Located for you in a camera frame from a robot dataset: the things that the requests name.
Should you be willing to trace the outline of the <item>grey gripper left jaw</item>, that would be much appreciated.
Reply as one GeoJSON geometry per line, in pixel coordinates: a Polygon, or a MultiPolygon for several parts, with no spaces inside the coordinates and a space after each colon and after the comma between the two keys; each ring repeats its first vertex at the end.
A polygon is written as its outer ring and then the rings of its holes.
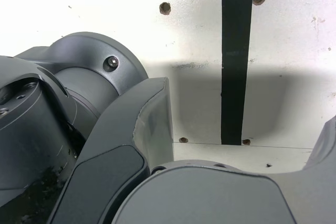
{"type": "Polygon", "coordinates": [[[151,170],[173,159],[169,80],[146,79],[99,117],[49,223],[111,223],[151,170]]]}

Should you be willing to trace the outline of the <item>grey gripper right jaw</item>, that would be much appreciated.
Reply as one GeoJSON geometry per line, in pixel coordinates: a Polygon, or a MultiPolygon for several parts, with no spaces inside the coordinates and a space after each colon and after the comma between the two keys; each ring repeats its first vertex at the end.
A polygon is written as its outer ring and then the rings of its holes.
{"type": "Polygon", "coordinates": [[[335,119],[301,170],[172,166],[133,190],[113,223],[335,223],[335,119]]]}

